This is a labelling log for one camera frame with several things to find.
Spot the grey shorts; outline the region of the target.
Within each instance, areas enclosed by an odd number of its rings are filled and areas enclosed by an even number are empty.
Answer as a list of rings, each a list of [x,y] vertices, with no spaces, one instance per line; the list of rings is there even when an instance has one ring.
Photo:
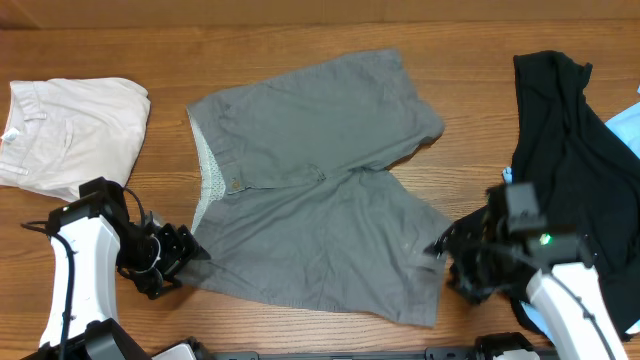
[[[187,107],[201,168],[192,286],[431,327],[449,220],[389,168],[443,121],[394,50],[351,53]]]

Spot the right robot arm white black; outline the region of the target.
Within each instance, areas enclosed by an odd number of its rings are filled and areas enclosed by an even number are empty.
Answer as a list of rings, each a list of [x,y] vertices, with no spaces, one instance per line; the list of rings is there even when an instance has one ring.
[[[533,211],[483,219],[483,231],[455,223],[429,245],[449,256],[448,285],[472,304],[500,292],[532,306],[544,319],[561,359],[626,359],[610,319],[599,275],[583,239],[571,227],[551,227]]]

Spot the folded beige shorts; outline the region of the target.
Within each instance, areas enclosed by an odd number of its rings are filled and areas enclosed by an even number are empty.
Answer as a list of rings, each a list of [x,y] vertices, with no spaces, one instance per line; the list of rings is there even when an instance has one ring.
[[[73,202],[103,177],[126,185],[151,102],[124,78],[12,81],[1,136],[1,184]]]

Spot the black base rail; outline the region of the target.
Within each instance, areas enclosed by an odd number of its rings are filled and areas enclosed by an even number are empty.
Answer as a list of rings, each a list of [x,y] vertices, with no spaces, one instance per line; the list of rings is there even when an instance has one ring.
[[[255,351],[218,352],[212,360],[477,360],[472,347],[431,347],[417,351],[326,352],[259,354]]]

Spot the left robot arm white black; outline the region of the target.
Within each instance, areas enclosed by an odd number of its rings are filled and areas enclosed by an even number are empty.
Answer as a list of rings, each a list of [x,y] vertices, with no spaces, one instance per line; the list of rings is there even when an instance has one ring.
[[[146,359],[118,320],[116,276],[155,300],[178,289],[178,273],[208,252],[186,226],[151,213],[130,219],[130,189],[103,177],[84,183],[77,201],[25,223],[44,234],[55,256],[50,314],[34,359]]]

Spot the light blue garment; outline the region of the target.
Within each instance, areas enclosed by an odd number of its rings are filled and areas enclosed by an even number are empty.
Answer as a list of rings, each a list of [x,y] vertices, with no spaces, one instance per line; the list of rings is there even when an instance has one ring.
[[[616,116],[609,119],[605,125],[613,132],[636,156],[639,156],[639,107],[636,103]],[[533,323],[548,335],[542,318],[530,306],[521,303],[525,314]]]

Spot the black t-shirt with logo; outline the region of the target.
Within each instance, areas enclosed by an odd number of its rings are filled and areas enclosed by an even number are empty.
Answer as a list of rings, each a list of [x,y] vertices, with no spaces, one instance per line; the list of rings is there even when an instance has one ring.
[[[513,62],[513,179],[534,184],[551,224],[573,225],[585,236],[611,321],[628,341],[639,319],[639,159],[588,105],[591,64],[557,51]]]

